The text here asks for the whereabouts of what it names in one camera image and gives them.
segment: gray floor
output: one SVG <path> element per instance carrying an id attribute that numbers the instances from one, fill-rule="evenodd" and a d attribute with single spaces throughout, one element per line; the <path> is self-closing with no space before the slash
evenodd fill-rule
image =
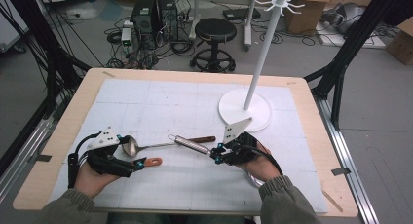
<path id="1" fill-rule="evenodd" d="M 96 56 L 106 63 L 110 45 L 103 31 L 131 13 L 111 0 L 94 3 L 97 19 L 73 25 Z M 221 16 L 223 7 L 202 9 L 203 17 Z M 263 13 L 260 20 L 268 19 Z M 243 47 L 244 30 L 237 25 L 238 36 L 220 45 L 237 63 L 234 73 L 252 74 L 261 50 L 261 33 L 253 32 L 252 47 Z M 278 29 L 284 28 L 281 19 Z M 71 46 L 82 61 L 100 66 L 87 49 L 68 32 Z M 314 46 L 306 46 L 299 38 L 283 36 L 284 42 L 272 45 L 262 71 L 263 75 L 304 77 L 326 66 L 339 48 L 322 46 L 317 38 Z M 196 72 L 189 66 L 189 57 L 169 56 L 161 59 L 154 70 Z M 0 55 L 0 155 L 11 144 L 45 96 L 40 72 L 30 53 Z M 351 63 L 345 78 L 340 125 L 346 143 L 356 163 L 358 173 L 381 223 L 411 223 L 413 220 L 413 69 L 405 66 L 384 50 L 362 49 Z M 14 188 L 0 205 L 2 223 L 27 223 L 35 211 L 17 211 L 12 202 L 29 173 L 28 164 Z M 93 215 L 93 223 L 104 223 L 106 214 Z M 361 223 L 355 218 L 323 218 L 323 223 Z"/>

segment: black stool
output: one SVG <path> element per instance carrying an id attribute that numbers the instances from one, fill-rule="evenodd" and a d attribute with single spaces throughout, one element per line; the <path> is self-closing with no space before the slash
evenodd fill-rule
<path id="1" fill-rule="evenodd" d="M 206 41 L 211 45 L 211 49 L 198 52 L 189 63 L 192 67 L 196 65 L 201 71 L 208 72 L 221 72 L 227 69 L 234 71 L 235 61 L 228 53 L 218 50 L 219 43 L 229 42 L 237 35 L 237 28 L 234 24 L 225 19 L 203 19 L 195 26 L 195 34 L 202 40 L 199 45 Z M 210 57 L 202 56 L 203 53 L 209 51 Z M 219 53 L 224 54 L 224 58 L 218 58 Z"/>

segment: gray sleeve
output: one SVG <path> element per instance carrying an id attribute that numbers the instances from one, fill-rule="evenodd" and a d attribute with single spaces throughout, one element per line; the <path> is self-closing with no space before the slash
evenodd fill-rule
<path id="1" fill-rule="evenodd" d="M 263 224 L 320 223 L 309 201 L 287 176 L 267 181 L 259 188 L 259 194 Z"/>
<path id="2" fill-rule="evenodd" d="M 93 208 L 92 199 L 75 189 L 69 189 L 59 199 L 43 207 L 34 223 L 89 223 L 89 212 Z"/>

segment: table top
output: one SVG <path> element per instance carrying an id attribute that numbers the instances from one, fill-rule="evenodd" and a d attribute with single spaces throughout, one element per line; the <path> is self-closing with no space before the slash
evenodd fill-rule
<path id="1" fill-rule="evenodd" d="M 39 210 L 49 200 L 60 171 L 61 163 L 73 144 L 101 84 L 105 79 L 135 79 L 194 83 L 249 85 L 252 76 L 173 72 L 151 70 L 121 70 L 93 68 L 61 117 L 42 154 L 51 155 L 49 162 L 36 162 L 26 178 L 13 206 L 15 209 Z M 328 206 L 324 216 L 356 216 L 357 206 L 344 175 L 334 176 L 332 169 L 340 164 L 334 152 L 307 82 L 296 77 L 261 76 L 258 85 L 290 88 L 307 144 L 316 166 L 322 193 Z"/>

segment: metal spoon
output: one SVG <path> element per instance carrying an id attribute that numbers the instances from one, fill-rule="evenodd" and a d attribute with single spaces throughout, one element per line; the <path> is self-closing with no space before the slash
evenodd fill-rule
<path id="1" fill-rule="evenodd" d="M 154 145 L 139 147 L 137 145 L 136 140 L 132 136 L 126 135 L 124 139 L 129 139 L 129 140 L 128 140 L 128 143 L 122 144 L 122 149 L 124 150 L 126 154 L 128 154 L 132 158 L 134 158 L 139 151 L 142 151 L 147 148 L 156 148 L 156 147 L 176 145 L 175 142 L 172 142 L 172 143 L 162 143 L 162 144 L 154 144 Z M 216 139 L 215 136 L 207 136 L 207 137 L 191 138 L 188 140 L 194 141 L 196 143 L 207 143 L 207 142 L 213 142 L 215 141 L 215 139 Z"/>

